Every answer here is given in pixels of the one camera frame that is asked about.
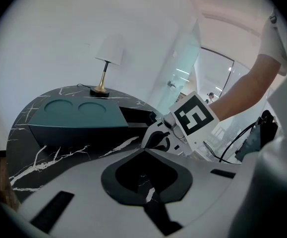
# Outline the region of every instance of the black slot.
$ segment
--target black slot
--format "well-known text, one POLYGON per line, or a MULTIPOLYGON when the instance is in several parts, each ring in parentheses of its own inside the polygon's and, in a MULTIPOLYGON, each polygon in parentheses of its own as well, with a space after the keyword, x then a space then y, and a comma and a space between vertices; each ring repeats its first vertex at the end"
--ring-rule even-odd
POLYGON ((102 173, 102 186, 120 204, 143 206, 145 213, 164 235, 182 228, 172 221, 165 204, 182 200, 193 183, 190 171, 149 149, 111 164, 102 173), (158 200, 146 202, 140 181, 144 174, 155 189, 158 200))
POLYGON ((227 177, 230 179, 233 179, 234 176, 236 175, 235 173, 224 171, 224 170, 219 170, 219 169, 213 169, 213 170, 211 170, 211 173, 218 175, 218 176, 221 176, 221 177, 227 177))
POLYGON ((169 132, 163 133, 162 131, 154 131, 150 135, 148 142, 147 142, 145 147, 149 148, 149 149, 155 148, 163 140, 163 138, 165 138, 169 134, 170 134, 169 132))
POLYGON ((72 200, 74 194, 59 192, 31 221, 31 224, 48 233, 72 200))
POLYGON ((157 120, 155 119, 156 115, 153 111, 145 111, 145 110, 138 110, 138 109, 130 109, 119 107, 123 117, 127 121, 127 123, 143 123, 147 126, 151 126, 157 120))

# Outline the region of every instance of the ceiling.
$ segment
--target ceiling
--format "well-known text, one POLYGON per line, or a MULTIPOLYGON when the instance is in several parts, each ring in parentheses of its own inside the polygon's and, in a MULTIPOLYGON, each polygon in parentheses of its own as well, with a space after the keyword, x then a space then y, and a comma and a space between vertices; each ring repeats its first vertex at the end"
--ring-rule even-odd
MULTIPOLYGON (((266 18, 271 14, 273 4, 269 0, 190 0, 200 21, 205 18, 223 21, 240 27, 251 34, 260 37, 266 18)), ((223 88, 226 82, 224 64, 222 69, 219 62, 203 61, 201 73, 191 74, 190 81, 197 81, 201 92, 215 92, 215 86, 223 88)))
POLYGON ((270 0, 191 0, 191 3, 202 17, 236 25, 257 36, 273 8, 270 0))

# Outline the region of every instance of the person in background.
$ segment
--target person in background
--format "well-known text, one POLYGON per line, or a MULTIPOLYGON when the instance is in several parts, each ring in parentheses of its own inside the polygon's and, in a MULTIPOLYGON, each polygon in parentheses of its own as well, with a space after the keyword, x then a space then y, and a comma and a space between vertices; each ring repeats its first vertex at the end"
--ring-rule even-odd
POLYGON ((213 101, 213 98, 214 98, 214 93, 208 93, 208 98, 209 98, 209 103, 208 104, 212 104, 214 101, 213 101))
POLYGON ((277 74, 287 74, 287 24, 275 8, 261 34, 261 45, 252 69, 209 107, 219 121, 255 105, 266 93, 277 74))

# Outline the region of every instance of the black cable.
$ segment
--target black cable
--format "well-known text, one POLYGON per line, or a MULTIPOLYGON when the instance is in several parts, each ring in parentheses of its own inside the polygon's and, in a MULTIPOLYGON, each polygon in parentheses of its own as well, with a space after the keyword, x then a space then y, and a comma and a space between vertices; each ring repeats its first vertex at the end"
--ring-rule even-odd
POLYGON ((87 85, 77 84, 76 86, 78 87, 78 85, 82 85, 82 86, 85 86, 85 87, 87 87, 87 88, 91 89, 91 87, 89 87, 89 86, 87 86, 87 85))
POLYGON ((230 146, 236 141, 238 140, 242 135, 244 135, 249 129, 251 129, 254 125, 256 124, 256 122, 253 122, 251 125, 249 125, 246 129, 244 129, 231 143, 229 146, 227 146, 227 148, 225 149, 225 151, 223 152, 223 154, 221 155, 219 162, 222 162, 224 155, 226 154, 227 150, 230 148, 230 146))
MULTIPOLYGON (((205 142, 203 141, 203 144, 205 145, 205 147, 210 151, 210 153, 217 159, 219 159, 219 157, 214 153, 214 151, 210 148, 210 146, 205 142)), ((231 163, 229 161, 225 161, 223 160, 223 162, 226 162, 226 163, 229 163, 229 164, 234 164, 234 163, 231 163)))

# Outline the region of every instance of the white wall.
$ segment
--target white wall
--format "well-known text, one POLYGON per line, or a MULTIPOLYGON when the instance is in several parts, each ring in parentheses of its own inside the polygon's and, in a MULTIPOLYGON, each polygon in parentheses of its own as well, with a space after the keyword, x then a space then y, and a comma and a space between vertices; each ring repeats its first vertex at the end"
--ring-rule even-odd
MULTIPOLYGON (((260 37, 219 20, 203 18, 200 22, 202 46, 223 54, 252 68, 256 61, 260 37)), ((277 75, 272 89, 277 89, 285 77, 277 75)))
POLYGON ((46 91, 97 85, 94 58, 112 33, 126 40, 106 87, 146 101, 174 40, 191 22, 189 0, 16 0, 0 20, 0 149, 19 112, 46 91))

